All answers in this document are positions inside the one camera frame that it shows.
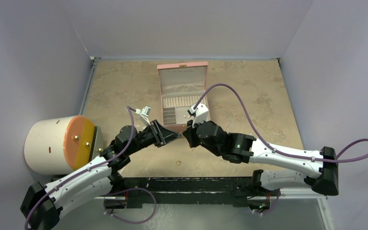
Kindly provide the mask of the pink jewelry box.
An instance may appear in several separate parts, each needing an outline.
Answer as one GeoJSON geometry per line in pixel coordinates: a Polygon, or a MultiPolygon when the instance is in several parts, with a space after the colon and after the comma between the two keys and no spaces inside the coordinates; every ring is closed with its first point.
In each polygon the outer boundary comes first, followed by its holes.
{"type": "Polygon", "coordinates": [[[162,124],[183,132],[192,119],[188,113],[206,91],[208,62],[160,64],[157,66],[162,104],[162,124]]]}

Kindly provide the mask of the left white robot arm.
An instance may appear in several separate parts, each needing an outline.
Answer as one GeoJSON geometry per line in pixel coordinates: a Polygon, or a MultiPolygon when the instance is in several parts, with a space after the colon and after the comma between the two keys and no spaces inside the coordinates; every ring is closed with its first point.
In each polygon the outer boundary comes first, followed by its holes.
{"type": "Polygon", "coordinates": [[[123,192],[119,170],[130,163],[130,155],[150,145],[163,147],[182,135],[163,127],[157,120],[142,131],[125,126],[99,156],[58,180],[31,185],[21,204],[26,230],[50,230],[68,211],[95,197],[123,192]]]}

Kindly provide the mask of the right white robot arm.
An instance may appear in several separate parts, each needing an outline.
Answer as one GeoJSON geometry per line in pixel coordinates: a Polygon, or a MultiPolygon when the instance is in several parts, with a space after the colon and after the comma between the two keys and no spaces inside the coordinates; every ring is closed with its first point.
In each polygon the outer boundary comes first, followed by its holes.
{"type": "Polygon", "coordinates": [[[327,196],[339,195],[338,164],[333,148],[300,150],[264,144],[258,138],[241,133],[228,133],[212,121],[200,125],[190,123],[183,136],[191,148],[202,146],[231,163],[260,163],[284,168],[283,171],[262,171],[250,181],[256,195],[283,187],[309,187],[327,196]]]}

